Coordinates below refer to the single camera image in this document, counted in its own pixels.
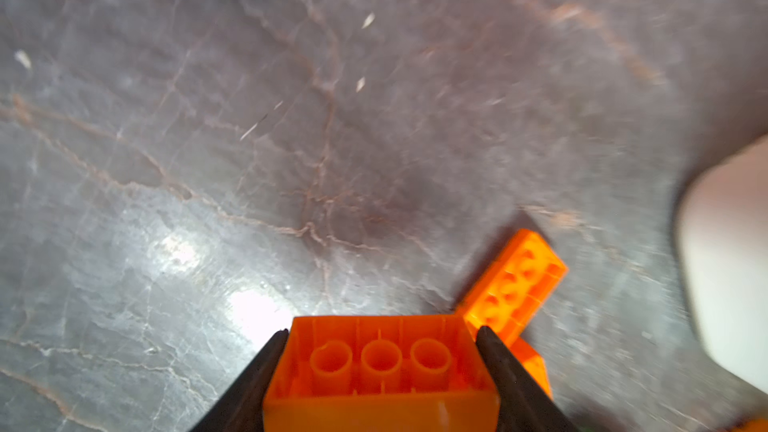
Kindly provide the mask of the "white plastic bin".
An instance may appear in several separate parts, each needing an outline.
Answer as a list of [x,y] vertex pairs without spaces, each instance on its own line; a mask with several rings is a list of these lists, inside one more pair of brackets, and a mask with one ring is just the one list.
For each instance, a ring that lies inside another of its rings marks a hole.
[[767,389],[767,139],[703,172],[675,246],[697,337],[719,366]]

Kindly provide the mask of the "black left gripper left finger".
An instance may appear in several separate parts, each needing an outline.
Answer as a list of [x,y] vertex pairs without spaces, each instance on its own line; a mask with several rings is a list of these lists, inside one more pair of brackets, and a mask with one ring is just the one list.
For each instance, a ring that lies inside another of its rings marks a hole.
[[288,338],[275,332],[190,432],[264,432],[264,398]]

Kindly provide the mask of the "orange lego brick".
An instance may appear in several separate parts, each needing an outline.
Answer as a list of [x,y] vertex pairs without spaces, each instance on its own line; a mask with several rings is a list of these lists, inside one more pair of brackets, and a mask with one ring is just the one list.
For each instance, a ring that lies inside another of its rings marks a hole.
[[293,320],[267,431],[493,431],[500,396],[455,315]]
[[552,398],[548,371],[542,356],[523,338],[516,339],[510,346],[510,351],[539,387]]
[[459,301],[456,313],[472,335],[487,326],[510,346],[567,271],[540,234],[520,230]]

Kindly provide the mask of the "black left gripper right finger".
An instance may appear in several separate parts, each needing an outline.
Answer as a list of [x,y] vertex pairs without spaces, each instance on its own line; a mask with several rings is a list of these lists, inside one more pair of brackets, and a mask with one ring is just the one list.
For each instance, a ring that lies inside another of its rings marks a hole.
[[499,392],[497,431],[578,432],[490,327],[479,329],[475,343]]

